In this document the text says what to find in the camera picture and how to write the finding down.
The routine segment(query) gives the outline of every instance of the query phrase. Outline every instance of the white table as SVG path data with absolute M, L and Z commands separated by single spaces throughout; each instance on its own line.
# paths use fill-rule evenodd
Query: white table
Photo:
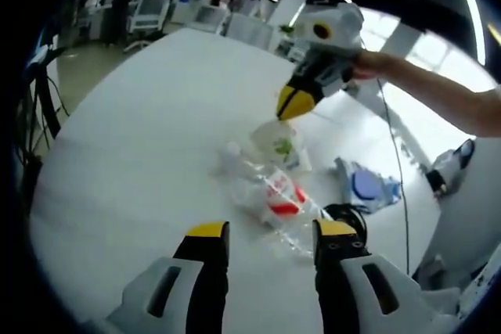
M 271 246 L 268 230 L 229 205 L 216 174 L 218 148 L 273 117 L 292 69 L 260 49 L 182 29 L 128 59 L 75 110 L 41 170 L 31 237 L 78 320 L 108 315 L 122 289 L 171 256 L 189 228 L 226 219 L 225 331 L 322 332 L 312 262 Z M 321 204 L 336 199 L 325 169 L 337 155 L 396 174 L 386 124 L 344 93 L 324 102 L 295 121 L 320 169 L 301 181 Z M 439 211 L 424 177 L 403 164 L 415 271 Z M 402 203 L 367 221 L 369 250 L 404 269 Z

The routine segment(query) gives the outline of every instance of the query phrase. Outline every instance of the human arm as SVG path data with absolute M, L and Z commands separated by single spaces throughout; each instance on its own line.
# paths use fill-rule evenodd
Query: human arm
M 374 76 L 409 93 L 468 134 L 501 137 L 501 95 L 496 90 L 475 93 L 404 59 L 363 50 L 355 63 L 355 78 Z

